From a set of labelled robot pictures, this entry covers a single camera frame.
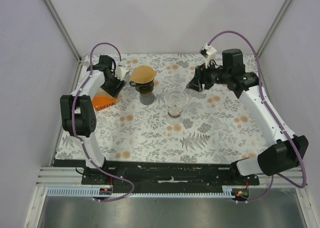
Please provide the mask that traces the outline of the brown paper coffee filter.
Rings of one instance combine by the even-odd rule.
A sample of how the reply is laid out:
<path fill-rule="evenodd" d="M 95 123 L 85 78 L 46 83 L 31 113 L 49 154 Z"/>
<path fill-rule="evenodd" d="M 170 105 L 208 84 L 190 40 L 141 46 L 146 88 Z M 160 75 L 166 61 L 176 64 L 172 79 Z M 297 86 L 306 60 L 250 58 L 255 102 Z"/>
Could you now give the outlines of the brown paper coffee filter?
<path fill-rule="evenodd" d="M 152 82 L 156 75 L 157 72 L 152 67 L 141 65 L 132 72 L 130 80 L 136 84 L 146 84 Z"/>

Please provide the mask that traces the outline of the clear glass carafe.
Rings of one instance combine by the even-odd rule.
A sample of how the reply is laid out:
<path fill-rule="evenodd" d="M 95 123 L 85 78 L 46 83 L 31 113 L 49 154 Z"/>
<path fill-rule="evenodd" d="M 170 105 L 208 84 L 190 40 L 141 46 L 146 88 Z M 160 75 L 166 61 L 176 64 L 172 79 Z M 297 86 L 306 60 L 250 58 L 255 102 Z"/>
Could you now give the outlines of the clear glass carafe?
<path fill-rule="evenodd" d="M 164 95 L 167 112 L 170 116 L 180 116 L 188 102 L 188 95 L 184 90 L 171 89 Z"/>

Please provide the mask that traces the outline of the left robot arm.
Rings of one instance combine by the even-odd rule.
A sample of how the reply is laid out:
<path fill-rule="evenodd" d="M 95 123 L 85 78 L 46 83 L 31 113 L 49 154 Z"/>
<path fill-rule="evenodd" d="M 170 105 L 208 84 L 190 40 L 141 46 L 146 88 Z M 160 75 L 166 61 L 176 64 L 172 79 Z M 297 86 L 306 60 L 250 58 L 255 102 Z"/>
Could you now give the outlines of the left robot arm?
<path fill-rule="evenodd" d="M 69 95 L 60 98 L 62 128 L 69 135 L 78 139 L 85 155 L 84 176 L 92 175 L 93 179 L 103 185 L 110 178 L 124 180 L 107 170 L 106 158 L 102 155 L 95 130 L 97 119 L 92 100 L 98 89 L 104 90 L 116 99 L 126 85 L 124 80 L 116 76 L 120 67 L 108 55 L 101 55 L 97 64 L 91 64 L 87 69 L 87 78 L 81 86 Z"/>

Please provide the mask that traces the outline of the dark green coffee dripper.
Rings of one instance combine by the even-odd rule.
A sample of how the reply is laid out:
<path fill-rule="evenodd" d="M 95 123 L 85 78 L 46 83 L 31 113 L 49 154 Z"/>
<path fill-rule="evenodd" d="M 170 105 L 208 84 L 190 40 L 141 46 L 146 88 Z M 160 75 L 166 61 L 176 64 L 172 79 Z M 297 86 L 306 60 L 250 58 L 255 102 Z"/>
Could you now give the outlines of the dark green coffee dripper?
<path fill-rule="evenodd" d="M 135 90 L 137 92 L 139 92 L 140 94 L 147 94 L 147 93 L 151 93 L 154 90 L 154 81 L 150 81 L 147 83 L 136 83 L 134 81 L 130 81 L 129 85 L 131 87 L 134 87 Z"/>

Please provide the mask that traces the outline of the glass cup with brown band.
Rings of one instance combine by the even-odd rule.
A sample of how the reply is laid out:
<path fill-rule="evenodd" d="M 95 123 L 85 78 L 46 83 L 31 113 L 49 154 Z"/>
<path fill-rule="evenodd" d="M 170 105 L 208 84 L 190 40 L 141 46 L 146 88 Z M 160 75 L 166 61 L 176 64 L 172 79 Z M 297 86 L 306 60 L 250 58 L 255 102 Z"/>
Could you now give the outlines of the glass cup with brown band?
<path fill-rule="evenodd" d="M 183 117 L 183 109 L 177 107 L 169 107 L 167 111 L 166 120 L 170 125 L 179 125 L 182 123 Z"/>

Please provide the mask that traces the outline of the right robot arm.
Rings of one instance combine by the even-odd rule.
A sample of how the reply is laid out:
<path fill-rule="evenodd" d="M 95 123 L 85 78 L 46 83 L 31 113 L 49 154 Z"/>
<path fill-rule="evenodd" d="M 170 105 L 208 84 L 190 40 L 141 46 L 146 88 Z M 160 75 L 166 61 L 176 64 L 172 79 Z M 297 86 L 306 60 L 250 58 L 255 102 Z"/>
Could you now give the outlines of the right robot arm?
<path fill-rule="evenodd" d="M 206 44 L 200 53 L 205 57 L 205 63 L 195 68 L 194 77 L 186 88 L 202 92 L 215 84 L 226 85 L 251 112 L 268 147 L 258 156 L 233 162 L 233 169 L 229 172 L 230 181 L 240 185 L 248 175 L 272 176 L 299 166 L 309 142 L 304 135 L 297 136 L 286 126 L 275 108 L 268 103 L 269 99 L 259 86 L 256 73 L 246 72 L 242 51 L 224 50 L 222 65 L 219 66 L 215 62 L 215 48 Z"/>

